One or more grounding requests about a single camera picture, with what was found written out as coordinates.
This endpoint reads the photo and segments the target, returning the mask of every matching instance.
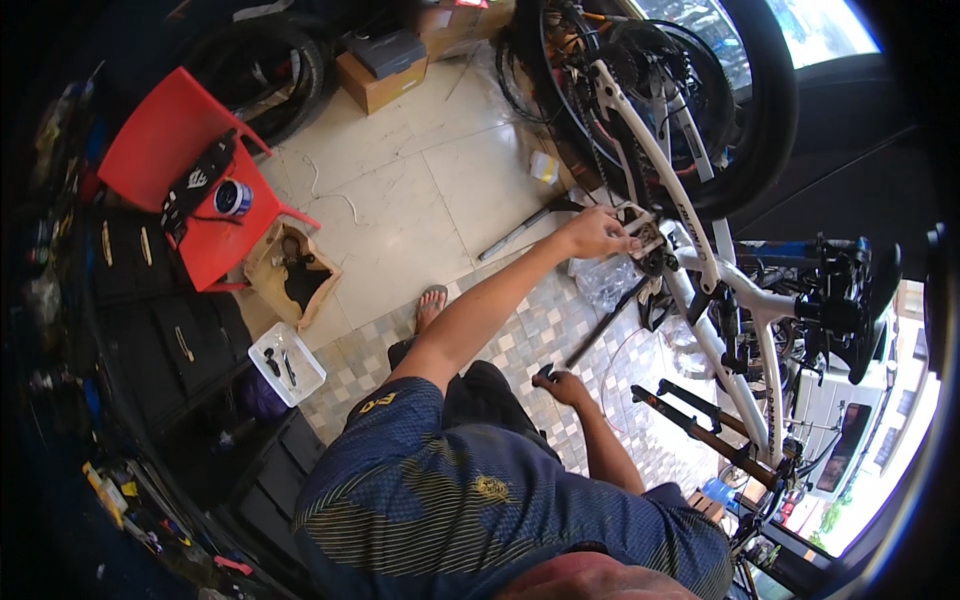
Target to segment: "black drawer cabinet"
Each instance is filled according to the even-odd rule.
[[[167,347],[144,306],[126,306],[101,316],[107,352],[120,366],[148,431],[182,410],[186,394],[168,358]]]
[[[159,215],[98,207],[86,216],[93,294],[99,305],[142,300],[190,287]]]
[[[101,309],[108,351],[152,436],[246,363],[252,339],[239,311],[230,294],[196,292]]]
[[[291,533],[294,507],[304,481],[326,446],[300,409],[290,412],[277,436],[264,446],[221,510],[230,513],[265,546],[303,565]]]

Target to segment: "gray box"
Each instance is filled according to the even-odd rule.
[[[405,71],[426,56],[423,42],[405,29],[377,39],[348,38],[346,46],[378,80]]]

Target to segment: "drawer handle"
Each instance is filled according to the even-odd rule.
[[[112,267],[113,251],[110,249],[110,229],[107,227],[106,221],[104,221],[103,229],[100,231],[100,245],[104,249],[104,260],[106,260],[107,266]]]
[[[140,228],[140,251],[143,252],[143,259],[147,261],[148,267],[154,266],[154,255],[150,252],[150,238],[147,237],[147,228]]]
[[[180,351],[183,352],[183,356],[186,356],[186,359],[193,362],[193,352],[190,351],[190,348],[186,345],[186,340],[183,339],[183,332],[180,331],[180,326],[177,325],[174,327],[174,333],[177,334],[177,343],[180,344]]]

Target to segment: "wooden crate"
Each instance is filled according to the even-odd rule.
[[[307,265],[307,269],[320,271],[329,270],[330,278],[325,281],[306,305],[306,310],[300,310],[300,305],[287,297],[283,284],[287,280],[286,267],[275,267],[272,263],[275,256],[283,256],[281,242],[287,235],[293,235],[300,240],[300,250],[304,254],[313,254],[316,260]],[[291,227],[280,221],[275,222],[267,232],[257,241],[243,263],[243,274],[251,283],[251,287],[258,299],[252,298],[251,294],[240,292],[235,294],[240,303],[244,320],[247,327],[251,330],[253,338],[269,329],[277,321],[284,321],[297,329],[297,332],[303,331],[310,326],[317,315],[324,308],[326,303],[333,295],[333,291],[340,283],[343,271],[340,270],[333,261],[317,252],[317,247],[313,241],[302,231]],[[276,316],[265,314],[264,306],[272,309]]]
[[[686,500],[690,508],[696,509],[706,515],[714,523],[719,523],[723,517],[723,504],[715,502],[700,492],[694,492]]]

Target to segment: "foot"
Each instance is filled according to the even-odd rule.
[[[417,304],[417,327],[414,333],[422,333],[437,318],[446,305],[446,292],[428,290],[420,296]]]

